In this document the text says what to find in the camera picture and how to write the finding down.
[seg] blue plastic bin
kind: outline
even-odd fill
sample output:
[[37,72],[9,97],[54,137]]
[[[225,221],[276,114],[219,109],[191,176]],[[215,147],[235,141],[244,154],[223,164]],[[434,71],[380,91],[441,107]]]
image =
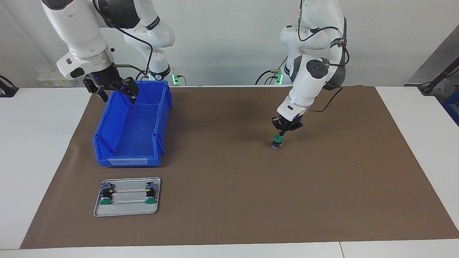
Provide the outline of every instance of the blue plastic bin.
[[164,154],[172,97],[167,81],[138,81],[135,104],[112,92],[95,132],[95,156],[103,167],[154,167]]
[[456,93],[445,100],[442,106],[456,124],[459,125],[459,91],[456,91]]

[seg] black cable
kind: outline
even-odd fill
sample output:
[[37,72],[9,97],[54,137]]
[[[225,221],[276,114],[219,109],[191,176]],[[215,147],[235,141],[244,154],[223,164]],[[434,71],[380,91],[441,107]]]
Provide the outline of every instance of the black cable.
[[[300,1],[300,11],[302,12],[303,10],[303,0]],[[326,29],[334,29],[334,30],[337,30],[337,31],[340,31],[340,29],[338,29],[337,27],[333,27],[333,26],[328,26],[328,27],[324,27],[324,28],[320,28],[316,31],[314,31],[314,33],[312,33],[309,37],[305,38],[305,39],[301,39],[301,36],[300,36],[300,26],[301,26],[301,17],[298,17],[298,39],[301,41],[301,42],[304,42],[310,38],[312,38],[315,34],[323,31],[323,30],[326,30]]]
[[116,67],[117,67],[117,68],[133,68],[133,69],[139,71],[141,74],[146,75],[145,71],[143,71],[143,70],[141,70],[140,68],[135,67],[135,66],[133,66],[133,65],[129,65],[129,67],[123,67],[123,66],[116,66]]
[[[284,59],[284,61],[282,62],[282,64],[279,65],[279,67],[277,68],[277,70],[280,70],[280,68],[282,67],[282,65],[287,61],[287,58],[288,56]],[[269,85],[271,85],[271,83],[273,82],[273,77],[271,77],[271,81],[269,82]]]
[[306,41],[306,40],[312,38],[312,37],[315,36],[317,33],[321,32],[321,31],[323,31],[323,30],[326,30],[326,29],[332,28],[332,29],[335,29],[335,30],[337,30],[337,31],[340,30],[340,29],[338,29],[337,27],[333,27],[333,26],[323,27],[323,28],[320,28],[320,29],[314,31],[314,33],[312,33],[309,37],[307,37],[307,38],[305,38],[305,39],[301,39],[301,36],[300,36],[300,24],[301,24],[301,23],[298,23],[298,39],[300,39],[301,42],[304,42],[304,41]]
[[[457,70],[456,70],[455,72],[453,72],[453,73],[450,73],[448,76],[445,77],[445,79],[446,79],[446,78],[449,78],[449,77],[451,77],[451,76],[453,76],[453,75],[455,75],[457,72],[459,72],[459,69],[457,69]],[[433,81],[425,82],[425,83],[418,84],[418,85],[415,85],[415,86],[416,86],[416,87],[421,87],[421,86],[424,86],[424,85],[430,84],[430,83],[433,83]]]
[[153,46],[152,46],[150,43],[148,43],[148,42],[146,42],[146,41],[144,41],[144,40],[141,40],[141,39],[139,39],[139,38],[137,38],[137,37],[135,37],[135,36],[133,36],[133,35],[131,35],[131,34],[125,32],[124,30],[122,30],[122,29],[120,29],[120,28],[114,26],[114,25],[112,24],[112,22],[111,22],[107,17],[105,17],[105,16],[102,14],[102,12],[99,10],[99,7],[97,6],[95,0],[92,0],[92,3],[93,3],[93,5],[94,5],[95,10],[96,10],[96,11],[99,13],[99,15],[104,19],[104,21],[106,21],[108,24],[110,24],[112,27],[114,27],[115,29],[117,29],[117,30],[120,31],[121,33],[123,33],[123,34],[125,34],[125,35],[127,35],[127,36],[129,36],[129,37],[131,37],[131,38],[133,38],[133,39],[135,39],[135,40],[138,40],[138,41],[140,41],[140,42],[142,42],[142,43],[144,43],[144,44],[147,44],[147,45],[150,47],[150,56],[148,57],[148,62],[147,62],[147,64],[146,64],[146,69],[145,69],[145,72],[148,73],[148,71],[149,71],[149,69],[150,69],[149,67],[150,67],[151,57],[153,56]]
[[186,78],[185,76],[183,75],[177,75],[178,78],[183,78],[183,80],[185,81],[185,86],[188,86],[188,83],[186,82]]
[[330,101],[328,102],[328,104],[325,106],[324,109],[322,109],[322,110],[310,109],[309,111],[311,111],[311,112],[317,112],[317,113],[322,113],[323,111],[325,111],[325,110],[328,108],[328,106],[331,104],[331,102],[332,102],[333,99],[336,97],[336,95],[338,95],[338,93],[340,93],[342,90],[343,90],[343,88],[340,87],[340,89],[333,95],[333,97],[331,97]]
[[330,66],[338,66],[338,67],[343,67],[343,66],[346,66],[348,63],[349,63],[349,60],[351,60],[351,56],[349,55],[349,51],[347,51],[347,47],[346,47],[346,44],[341,44],[344,48],[344,52],[346,53],[347,55],[347,61],[344,62],[344,64],[330,64]]
[[264,82],[264,85],[266,85],[268,83],[268,80],[271,79],[271,82],[273,81],[273,79],[276,79],[277,76],[273,76],[273,77],[269,77],[268,79],[266,79],[266,81]]
[[0,75],[0,78],[4,79],[7,83],[11,84],[11,86],[15,87],[14,84],[10,80],[8,80],[8,78],[6,78],[5,76]]
[[454,75],[455,73],[457,73],[457,72],[459,72],[459,69],[457,69],[454,73],[451,73],[451,74],[449,74],[448,76],[446,76],[445,79],[446,79],[446,78],[449,78],[449,77],[451,77],[451,76],[453,76],[453,75]]
[[260,75],[260,77],[258,77],[257,81],[255,82],[255,85],[257,85],[258,82],[260,81],[260,79],[261,79],[265,74],[267,74],[267,73],[272,73],[272,70],[268,70],[268,71],[262,73],[262,74]]
[[135,80],[136,80],[136,81],[139,80],[139,77],[140,77],[142,74],[144,74],[144,71],[140,72],[140,73],[135,77]]

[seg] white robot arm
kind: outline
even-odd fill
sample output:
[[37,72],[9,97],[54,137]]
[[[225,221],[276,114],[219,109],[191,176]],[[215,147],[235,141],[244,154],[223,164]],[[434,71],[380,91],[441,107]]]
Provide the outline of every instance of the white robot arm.
[[[293,83],[289,95],[273,118],[279,131],[272,148],[277,150],[287,131],[303,126],[302,116],[312,106],[322,88],[336,89],[346,76],[346,19],[340,0],[303,0],[298,25],[282,30],[281,40],[289,56],[284,71]],[[329,58],[306,55],[303,49],[322,50],[330,46]]]
[[[175,41],[173,31],[160,22],[151,0],[42,0],[42,6],[52,26],[69,48],[69,52],[57,62],[57,67],[69,80],[87,75],[84,79],[86,88],[104,101],[108,99],[104,90],[116,90],[129,96],[131,102],[135,103],[139,89],[132,77],[120,77],[100,27],[144,33],[148,43],[155,47],[171,46]],[[149,59],[149,45],[140,41],[126,41],[144,56],[147,51],[146,58]],[[155,47],[152,62],[145,74],[158,73],[163,75],[161,80],[167,79],[172,69],[168,69],[162,51],[157,49],[155,55]]]

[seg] metal tray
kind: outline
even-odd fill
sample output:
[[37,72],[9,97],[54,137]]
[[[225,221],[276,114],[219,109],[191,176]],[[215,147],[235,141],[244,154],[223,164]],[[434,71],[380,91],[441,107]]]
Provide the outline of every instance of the metal tray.
[[[155,189],[155,204],[145,203],[145,185],[153,182]],[[125,216],[138,214],[152,214],[158,209],[159,190],[161,179],[159,177],[134,178],[134,179],[107,179],[102,182],[111,183],[114,186],[112,202],[108,205],[99,204],[100,192],[94,207],[95,217]]]

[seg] brown paper mat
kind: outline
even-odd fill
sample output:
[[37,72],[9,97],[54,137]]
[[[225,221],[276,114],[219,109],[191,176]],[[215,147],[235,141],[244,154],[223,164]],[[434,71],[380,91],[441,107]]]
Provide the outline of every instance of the brown paper mat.
[[[308,112],[276,152],[270,119],[288,91],[173,89],[161,168],[97,164],[93,97],[21,248],[459,238],[374,88]],[[156,214],[93,216],[103,180],[152,176]]]

